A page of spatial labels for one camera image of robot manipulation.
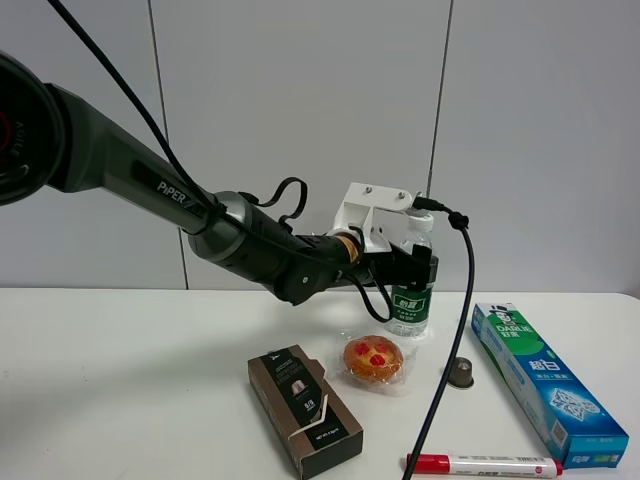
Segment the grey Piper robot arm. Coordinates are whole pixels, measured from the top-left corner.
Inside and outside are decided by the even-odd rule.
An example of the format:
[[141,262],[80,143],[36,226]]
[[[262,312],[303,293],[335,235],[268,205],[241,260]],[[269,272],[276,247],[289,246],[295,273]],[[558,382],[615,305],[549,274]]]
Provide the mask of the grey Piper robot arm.
[[15,203],[44,186],[64,193],[104,189],[180,227],[199,258],[294,305],[331,288],[418,291],[436,278],[429,247],[404,251],[364,222],[296,235],[251,194],[198,192],[85,100],[3,56],[1,201]]

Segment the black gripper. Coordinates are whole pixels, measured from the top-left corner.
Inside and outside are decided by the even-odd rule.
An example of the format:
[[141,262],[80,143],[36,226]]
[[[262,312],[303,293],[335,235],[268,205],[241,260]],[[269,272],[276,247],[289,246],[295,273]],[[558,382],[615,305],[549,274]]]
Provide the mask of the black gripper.
[[435,284],[439,258],[426,245],[413,245],[411,255],[392,245],[382,253],[365,253],[357,265],[357,279],[365,286],[410,286],[426,290]]

